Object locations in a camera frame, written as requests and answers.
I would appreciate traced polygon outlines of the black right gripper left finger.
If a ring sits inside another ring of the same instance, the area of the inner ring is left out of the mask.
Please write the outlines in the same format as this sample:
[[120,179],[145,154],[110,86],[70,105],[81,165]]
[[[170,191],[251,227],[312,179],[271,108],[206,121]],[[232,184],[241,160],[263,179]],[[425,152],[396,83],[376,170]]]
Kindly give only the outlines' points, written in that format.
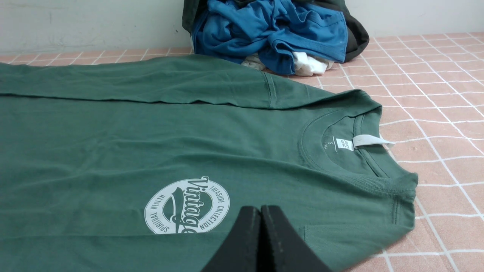
[[242,207],[228,236],[202,271],[256,272],[261,222],[261,212],[256,207]]

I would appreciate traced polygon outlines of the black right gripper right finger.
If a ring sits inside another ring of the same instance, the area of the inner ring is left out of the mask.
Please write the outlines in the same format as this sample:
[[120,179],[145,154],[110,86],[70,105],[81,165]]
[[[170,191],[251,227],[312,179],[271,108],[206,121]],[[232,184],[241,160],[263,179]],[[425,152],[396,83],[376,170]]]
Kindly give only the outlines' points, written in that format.
[[261,207],[261,272],[330,272],[309,248],[279,206]]

